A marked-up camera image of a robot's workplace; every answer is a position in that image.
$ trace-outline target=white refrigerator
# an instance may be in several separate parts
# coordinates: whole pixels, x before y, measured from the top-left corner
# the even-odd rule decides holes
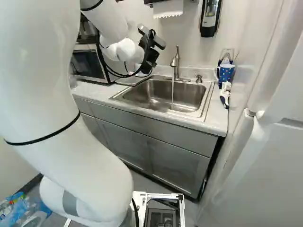
[[[196,224],[303,226],[303,1],[255,0]]]

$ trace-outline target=countertop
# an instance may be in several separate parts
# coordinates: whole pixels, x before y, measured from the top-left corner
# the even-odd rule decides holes
[[[219,98],[219,87],[214,85],[214,90],[210,100],[206,119],[204,122],[188,118],[186,116],[174,116],[141,107],[130,107],[120,101],[112,100],[110,97],[116,95],[128,86],[112,84],[109,86],[78,81],[78,86],[73,88],[72,94],[94,103],[110,106],[112,108],[124,110],[134,114],[157,119],[163,122],[180,125],[190,129],[206,132],[216,136],[225,137],[228,126],[228,110],[226,110]]]

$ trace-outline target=sink basin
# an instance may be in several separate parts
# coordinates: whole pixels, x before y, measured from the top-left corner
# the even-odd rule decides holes
[[[175,81],[174,100],[171,104],[172,81],[163,76],[153,76],[135,87],[123,90],[112,99],[132,106],[200,118],[203,113],[206,116],[212,88],[213,82],[209,81],[200,84]]]

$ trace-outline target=floor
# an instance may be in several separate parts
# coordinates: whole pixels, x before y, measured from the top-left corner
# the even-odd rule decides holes
[[[135,191],[145,191],[152,193],[172,193],[169,189],[151,181],[150,179],[136,173],[132,172],[133,181],[134,181],[134,190]],[[37,186],[32,191],[28,193],[29,196],[39,196],[39,187]],[[185,199],[185,224],[186,227],[195,226],[195,217],[198,205],[189,200]],[[53,213],[42,225],[42,227],[63,227],[65,224],[66,218]],[[84,225],[72,222],[70,227],[83,227]]]

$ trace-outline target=polka dot mug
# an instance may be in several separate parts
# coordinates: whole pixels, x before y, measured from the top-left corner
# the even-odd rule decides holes
[[[219,89],[221,89],[223,82],[231,81],[233,73],[235,71],[235,66],[230,64],[221,64],[221,66],[217,67],[217,69],[219,69],[218,85]]]

